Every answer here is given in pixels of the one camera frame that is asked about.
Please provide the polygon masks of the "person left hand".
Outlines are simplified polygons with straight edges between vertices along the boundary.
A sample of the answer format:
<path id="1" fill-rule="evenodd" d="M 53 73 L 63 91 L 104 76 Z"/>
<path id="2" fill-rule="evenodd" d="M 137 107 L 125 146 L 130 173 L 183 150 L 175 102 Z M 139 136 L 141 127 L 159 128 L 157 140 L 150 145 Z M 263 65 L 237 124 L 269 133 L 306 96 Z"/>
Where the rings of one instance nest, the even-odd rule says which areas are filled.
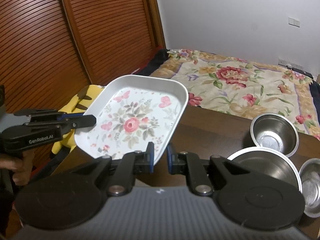
<path id="1" fill-rule="evenodd" d="M 14 172 L 12 178 L 17 186 L 27 185 L 33 168 L 34 156 L 34 150 L 23 152 L 22 159 L 1 154 L 1 168 Z"/>

